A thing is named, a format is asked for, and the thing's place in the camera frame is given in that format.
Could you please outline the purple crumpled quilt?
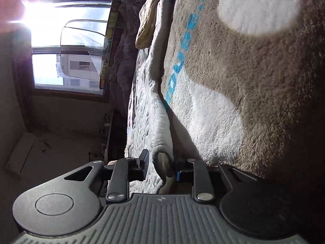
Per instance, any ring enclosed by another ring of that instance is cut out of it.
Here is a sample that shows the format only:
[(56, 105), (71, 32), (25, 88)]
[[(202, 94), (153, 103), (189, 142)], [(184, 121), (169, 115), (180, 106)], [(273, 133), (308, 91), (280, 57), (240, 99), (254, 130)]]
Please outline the purple crumpled quilt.
[(139, 12), (146, 0), (121, 0), (119, 16), (123, 20), (123, 33), (112, 67), (108, 74), (110, 102), (123, 117), (127, 117), (129, 96), (136, 66), (138, 49), (135, 39), (140, 26)]

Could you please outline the folded cream quilted cloth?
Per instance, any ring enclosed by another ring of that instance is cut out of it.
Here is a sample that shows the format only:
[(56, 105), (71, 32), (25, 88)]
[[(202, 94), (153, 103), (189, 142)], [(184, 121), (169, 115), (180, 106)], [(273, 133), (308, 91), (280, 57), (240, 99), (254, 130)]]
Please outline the folded cream quilted cloth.
[(160, 0), (146, 0), (139, 12), (140, 26), (135, 40), (135, 47), (139, 50), (151, 45), (156, 21), (156, 10)]

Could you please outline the white quilted baby garment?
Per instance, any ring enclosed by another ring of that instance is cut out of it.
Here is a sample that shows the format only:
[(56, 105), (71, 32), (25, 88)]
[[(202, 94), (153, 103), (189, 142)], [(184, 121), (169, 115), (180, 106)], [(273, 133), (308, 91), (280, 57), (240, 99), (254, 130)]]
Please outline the white quilted baby garment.
[(149, 165), (143, 182), (130, 183), (131, 193), (167, 192), (172, 177), (173, 143), (170, 121), (160, 97), (163, 63), (169, 38), (173, 0), (159, 0), (151, 44), (138, 52), (128, 106), (125, 155), (138, 158), (149, 152)]

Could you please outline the window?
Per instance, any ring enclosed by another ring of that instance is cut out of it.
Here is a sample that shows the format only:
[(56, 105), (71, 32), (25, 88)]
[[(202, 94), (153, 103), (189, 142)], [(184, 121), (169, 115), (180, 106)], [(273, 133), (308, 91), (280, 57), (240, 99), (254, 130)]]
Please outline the window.
[(24, 1), (18, 21), (31, 33), (33, 87), (102, 96), (100, 72), (111, 1)]

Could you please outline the white wall air conditioner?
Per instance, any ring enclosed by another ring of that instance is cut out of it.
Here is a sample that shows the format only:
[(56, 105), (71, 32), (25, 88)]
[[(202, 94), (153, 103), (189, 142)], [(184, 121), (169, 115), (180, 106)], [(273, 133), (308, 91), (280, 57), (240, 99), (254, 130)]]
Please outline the white wall air conditioner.
[(5, 166), (5, 170), (17, 176), (24, 177), (24, 166), (36, 140), (37, 138), (33, 134), (25, 132), (14, 147)]

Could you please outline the Mickey Mouse fleece blanket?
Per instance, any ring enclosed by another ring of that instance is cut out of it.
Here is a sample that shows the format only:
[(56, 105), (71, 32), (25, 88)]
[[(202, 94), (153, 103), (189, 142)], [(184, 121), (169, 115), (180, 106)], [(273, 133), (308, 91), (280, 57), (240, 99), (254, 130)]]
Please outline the Mickey Mouse fleece blanket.
[(324, 0), (175, 0), (161, 91), (176, 160), (324, 178)]

